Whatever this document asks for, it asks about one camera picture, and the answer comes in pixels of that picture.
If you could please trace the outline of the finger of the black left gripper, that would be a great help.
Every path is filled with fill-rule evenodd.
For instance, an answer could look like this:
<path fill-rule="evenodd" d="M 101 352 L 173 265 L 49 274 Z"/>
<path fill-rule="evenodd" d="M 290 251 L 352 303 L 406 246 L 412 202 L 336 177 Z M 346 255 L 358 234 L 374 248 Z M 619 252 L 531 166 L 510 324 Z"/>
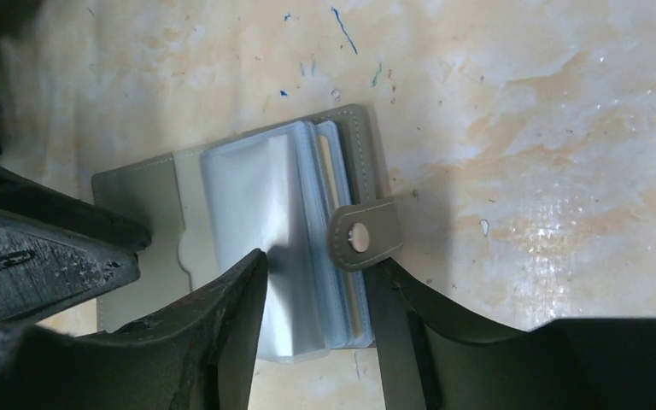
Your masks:
<path fill-rule="evenodd" d="M 143 225 L 0 167 L 0 321 L 39 321 L 130 284 Z"/>

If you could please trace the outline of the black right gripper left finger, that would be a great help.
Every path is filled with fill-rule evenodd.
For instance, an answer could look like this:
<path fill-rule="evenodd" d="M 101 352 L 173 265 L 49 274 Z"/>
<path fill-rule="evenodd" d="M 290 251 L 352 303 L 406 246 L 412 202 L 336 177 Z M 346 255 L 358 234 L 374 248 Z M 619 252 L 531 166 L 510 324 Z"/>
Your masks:
<path fill-rule="evenodd" d="M 113 332 L 0 323 L 0 409 L 245 409 L 267 295 L 254 249 Z"/>

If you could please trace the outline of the grey card holder wallet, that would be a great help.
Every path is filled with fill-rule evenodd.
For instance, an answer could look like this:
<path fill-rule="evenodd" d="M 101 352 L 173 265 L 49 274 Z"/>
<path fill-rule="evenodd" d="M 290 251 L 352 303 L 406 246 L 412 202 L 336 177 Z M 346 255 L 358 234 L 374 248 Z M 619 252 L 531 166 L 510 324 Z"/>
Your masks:
<path fill-rule="evenodd" d="M 95 204 L 151 234 L 140 279 L 98 298 L 98 328 L 153 313 L 259 249 L 268 259 L 259 359 L 370 347 L 362 268 L 401 247 L 375 159 L 367 109 L 349 104 L 95 174 Z"/>

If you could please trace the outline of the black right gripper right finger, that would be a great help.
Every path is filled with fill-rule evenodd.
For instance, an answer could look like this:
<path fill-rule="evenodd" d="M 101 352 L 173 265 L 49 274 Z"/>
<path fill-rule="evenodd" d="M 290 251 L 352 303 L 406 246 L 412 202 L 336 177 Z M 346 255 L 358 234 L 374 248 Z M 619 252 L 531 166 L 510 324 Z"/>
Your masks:
<path fill-rule="evenodd" d="M 656 318 L 494 322 L 391 259 L 366 270 L 388 409 L 656 409 Z"/>

